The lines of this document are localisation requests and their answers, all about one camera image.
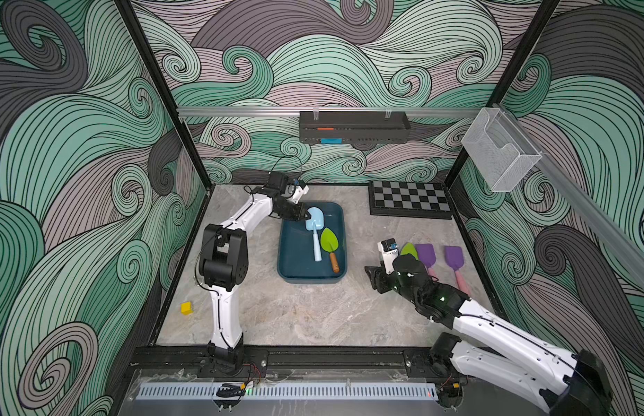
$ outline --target light blue toy shovel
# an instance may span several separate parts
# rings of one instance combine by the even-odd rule
[[[315,261],[322,261],[322,252],[320,250],[320,240],[317,237],[317,230],[324,228],[324,213],[316,206],[308,208],[310,220],[306,220],[306,229],[312,231],[312,247],[315,252]]]

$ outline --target green toy trowel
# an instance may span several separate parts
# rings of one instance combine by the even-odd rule
[[[333,268],[334,273],[339,273],[341,268],[338,266],[338,260],[336,259],[336,254],[334,251],[338,249],[338,238],[328,228],[325,228],[322,231],[322,236],[320,237],[320,245],[322,249],[326,252],[329,252],[329,258],[331,259],[331,267]]]
[[[419,254],[416,252],[416,248],[414,248],[414,245],[412,243],[405,244],[405,246],[400,251],[400,254],[401,255],[412,254],[414,258],[419,260]]]

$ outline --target wall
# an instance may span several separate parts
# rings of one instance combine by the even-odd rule
[[[503,104],[644,253],[644,2],[575,3],[561,3]],[[453,199],[509,319],[595,352],[616,413],[644,415],[633,277],[537,169],[507,194],[471,161],[459,178]]]
[[[106,414],[204,189],[112,0],[0,1],[0,414]]]
[[[539,1],[134,0],[180,106],[481,107]],[[297,119],[194,118],[214,182],[440,182],[471,121],[414,119],[407,145],[301,145]]]

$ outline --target marble floor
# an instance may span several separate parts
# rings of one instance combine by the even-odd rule
[[[213,333],[211,297],[195,285],[194,267],[201,233],[218,224],[246,201],[241,185],[221,185],[213,191],[174,300],[160,331],[159,345],[206,344]],[[443,259],[444,245],[463,248],[463,276],[473,298],[490,307],[474,264],[454,220],[371,216],[367,187],[311,186],[303,201],[333,201],[343,207],[348,271],[335,284],[301,285],[285,282],[276,271],[281,220],[265,218],[248,238],[249,271],[240,287],[239,315],[244,342],[252,345],[432,345],[449,331],[414,311],[395,292],[380,295],[370,287],[364,266],[378,266],[376,243],[394,237],[402,247],[431,242],[438,254],[435,272],[442,282],[456,284]],[[183,315],[180,304],[192,302]]]

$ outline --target chessboard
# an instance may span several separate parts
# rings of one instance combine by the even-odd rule
[[[368,197],[371,215],[451,219],[442,184],[374,180]]]

